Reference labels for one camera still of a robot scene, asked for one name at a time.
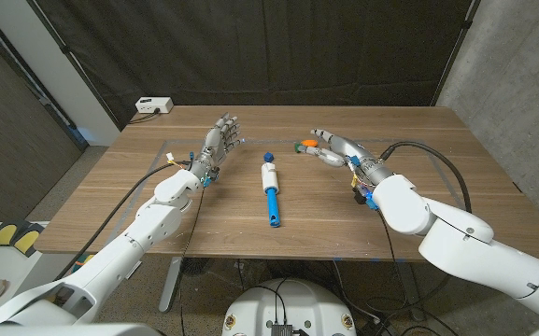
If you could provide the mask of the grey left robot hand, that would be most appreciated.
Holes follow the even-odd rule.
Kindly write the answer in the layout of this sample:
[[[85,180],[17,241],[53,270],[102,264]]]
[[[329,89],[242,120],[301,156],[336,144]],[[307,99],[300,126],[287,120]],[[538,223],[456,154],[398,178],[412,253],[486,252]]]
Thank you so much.
[[[243,143],[239,135],[238,117],[225,113],[206,134],[201,150],[194,157],[189,171],[201,182],[215,180],[220,165],[228,154]]]

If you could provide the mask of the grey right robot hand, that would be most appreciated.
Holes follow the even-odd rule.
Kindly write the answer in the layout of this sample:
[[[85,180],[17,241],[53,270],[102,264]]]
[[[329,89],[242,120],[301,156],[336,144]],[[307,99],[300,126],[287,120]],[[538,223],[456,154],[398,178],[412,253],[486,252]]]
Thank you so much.
[[[363,184],[368,186],[376,186],[394,175],[390,168],[378,161],[360,144],[322,129],[313,129],[311,133],[324,140],[329,147],[321,148],[297,144],[295,150],[298,153],[315,156],[333,167],[347,166]]]

